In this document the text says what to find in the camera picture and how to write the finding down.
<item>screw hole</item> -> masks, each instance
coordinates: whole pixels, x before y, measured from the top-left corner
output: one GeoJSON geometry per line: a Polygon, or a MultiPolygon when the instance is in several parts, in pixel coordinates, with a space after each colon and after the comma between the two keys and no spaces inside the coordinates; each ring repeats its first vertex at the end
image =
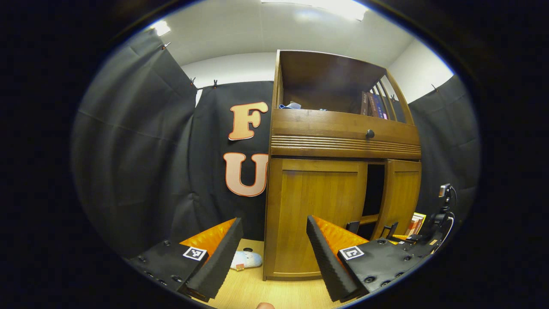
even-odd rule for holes
{"type": "Polygon", "coordinates": [[[172,275],[172,280],[175,281],[175,282],[179,282],[179,283],[183,282],[183,279],[181,279],[181,277],[176,276],[176,275],[172,275]]]}

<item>cabinet door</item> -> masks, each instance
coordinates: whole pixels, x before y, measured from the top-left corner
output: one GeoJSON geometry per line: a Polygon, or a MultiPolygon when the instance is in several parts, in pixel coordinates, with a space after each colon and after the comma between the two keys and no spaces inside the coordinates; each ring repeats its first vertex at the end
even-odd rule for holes
{"type": "Polygon", "coordinates": [[[381,237],[383,226],[395,222],[399,223],[395,234],[404,235],[416,210],[420,184],[420,162],[386,161],[383,200],[372,239],[381,237]]]}
{"type": "Polygon", "coordinates": [[[349,221],[360,220],[367,167],[366,162],[271,159],[264,280],[320,278],[306,234],[307,216],[343,228],[349,221]]]}

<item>black backdrop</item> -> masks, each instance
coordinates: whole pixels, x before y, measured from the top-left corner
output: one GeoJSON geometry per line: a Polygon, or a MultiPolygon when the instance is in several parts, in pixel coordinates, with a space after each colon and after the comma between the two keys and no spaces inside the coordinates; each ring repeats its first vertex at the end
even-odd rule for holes
{"type": "Polygon", "coordinates": [[[450,183],[457,191],[456,203],[450,208],[461,225],[473,204],[480,176],[480,136],[470,94],[454,75],[408,106],[422,150],[416,211],[437,212],[442,206],[440,185],[450,183]]]}
{"type": "Polygon", "coordinates": [[[251,157],[256,153],[268,153],[272,91],[272,81],[238,82],[202,90],[189,143],[191,188],[201,227],[209,228],[241,217],[244,238],[263,240],[265,191],[254,197],[231,192],[225,183],[226,163],[223,155],[227,152],[244,154],[246,160],[242,163],[240,174],[242,184],[254,184],[255,163],[251,157]],[[265,102],[269,110],[260,113],[261,122],[257,128],[248,124],[254,136],[246,140],[229,140],[228,135],[233,130],[231,107],[256,102],[265,102]]]}
{"type": "Polygon", "coordinates": [[[173,223],[176,233],[200,232],[187,168],[197,89],[162,45],[149,31],[113,52],[82,99],[71,138],[82,207],[124,257],[170,235],[173,223]]]}

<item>drawer knob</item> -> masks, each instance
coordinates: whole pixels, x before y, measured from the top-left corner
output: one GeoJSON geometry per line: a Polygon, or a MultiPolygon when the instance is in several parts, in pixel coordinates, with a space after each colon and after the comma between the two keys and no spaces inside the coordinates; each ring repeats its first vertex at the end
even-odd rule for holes
{"type": "Polygon", "coordinates": [[[372,131],[372,130],[366,131],[366,138],[367,139],[371,139],[372,137],[374,137],[374,135],[375,135],[374,131],[372,131]]]}

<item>white wall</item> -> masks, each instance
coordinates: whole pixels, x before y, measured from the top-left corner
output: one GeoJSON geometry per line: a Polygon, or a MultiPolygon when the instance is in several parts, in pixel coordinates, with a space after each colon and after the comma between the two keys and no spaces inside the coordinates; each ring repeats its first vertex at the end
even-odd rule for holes
{"type": "Polygon", "coordinates": [[[434,90],[433,86],[438,87],[453,76],[452,70],[416,39],[388,69],[408,103],[428,94],[434,90]]]}
{"type": "MultiPolygon", "coordinates": [[[[275,80],[276,53],[235,54],[189,63],[181,68],[197,88],[232,82],[275,80]]],[[[197,104],[202,90],[197,92],[197,104]]]]}

